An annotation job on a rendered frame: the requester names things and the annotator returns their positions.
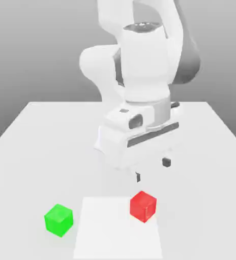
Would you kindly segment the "small green cube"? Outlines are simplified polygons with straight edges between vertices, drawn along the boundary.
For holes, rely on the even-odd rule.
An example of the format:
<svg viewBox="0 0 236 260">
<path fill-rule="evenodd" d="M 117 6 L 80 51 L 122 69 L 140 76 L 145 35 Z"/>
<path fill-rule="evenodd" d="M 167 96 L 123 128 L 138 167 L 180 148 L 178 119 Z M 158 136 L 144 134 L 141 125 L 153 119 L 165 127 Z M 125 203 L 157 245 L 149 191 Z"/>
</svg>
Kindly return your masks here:
<svg viewBox="0 0 236 260">
<path fill-rule="evenodd" d="M 73 211 L 56 204 L 44 215 L 44 220 L 49 232 L 62 237 L 73 226 Z"/>
</svg>

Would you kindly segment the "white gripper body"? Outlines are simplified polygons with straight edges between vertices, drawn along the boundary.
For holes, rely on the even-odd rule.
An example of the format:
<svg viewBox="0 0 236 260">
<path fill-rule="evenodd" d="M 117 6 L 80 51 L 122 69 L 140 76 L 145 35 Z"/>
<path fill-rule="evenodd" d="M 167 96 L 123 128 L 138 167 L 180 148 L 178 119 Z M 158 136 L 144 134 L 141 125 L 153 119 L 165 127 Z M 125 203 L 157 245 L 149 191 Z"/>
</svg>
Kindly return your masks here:
<svg viewBox="0 0 236 260">
<path fill-rule="evenodd" d="M 106 161 L 114 168 L 125 169 L 175 145 L 179 126 L 178 122 L 174 122 L 157 129 L 142 126 L 123 131 L 102 125 L 98 130 L 95 148 L 105 155 Z"/>
</svg>

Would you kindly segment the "small red cube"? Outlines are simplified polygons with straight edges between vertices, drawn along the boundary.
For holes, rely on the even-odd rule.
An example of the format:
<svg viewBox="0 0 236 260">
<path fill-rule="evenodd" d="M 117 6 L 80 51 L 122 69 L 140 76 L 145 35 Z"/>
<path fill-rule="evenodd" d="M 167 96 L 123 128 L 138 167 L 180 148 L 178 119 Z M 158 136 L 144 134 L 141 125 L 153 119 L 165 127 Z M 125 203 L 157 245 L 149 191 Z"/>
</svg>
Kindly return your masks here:
<svg viewBox="0 0 236 260">
<path fill-rule="evenodd" d="M 157 199 L 140 191 L 130 200 L 130 214 L 146 223 L 156 213 Z"/>
</svg>

